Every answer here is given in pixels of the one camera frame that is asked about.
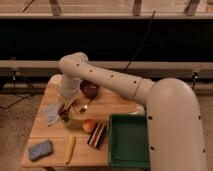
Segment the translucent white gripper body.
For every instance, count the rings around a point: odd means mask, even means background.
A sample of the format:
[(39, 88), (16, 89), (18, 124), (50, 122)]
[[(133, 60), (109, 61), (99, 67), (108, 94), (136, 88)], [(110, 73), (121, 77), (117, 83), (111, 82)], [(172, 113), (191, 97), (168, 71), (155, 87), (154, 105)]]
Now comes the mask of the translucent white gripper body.
[(58, 85), (60, 99), (65, 104), (72, 103), (79, 92), (80, 79), (63, 77)]

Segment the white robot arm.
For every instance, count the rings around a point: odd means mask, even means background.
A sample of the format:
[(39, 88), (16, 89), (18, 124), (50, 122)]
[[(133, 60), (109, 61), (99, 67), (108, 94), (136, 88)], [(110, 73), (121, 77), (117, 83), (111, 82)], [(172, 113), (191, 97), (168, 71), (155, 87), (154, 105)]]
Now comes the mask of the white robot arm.
[(59, 92), (73, 98), (82, 79), (146, 108), (151, 171), (208, 171), (202, 116), (192, 88), (175, 78), (157, 82), (91, 65), (74, 53), (58, 62)]

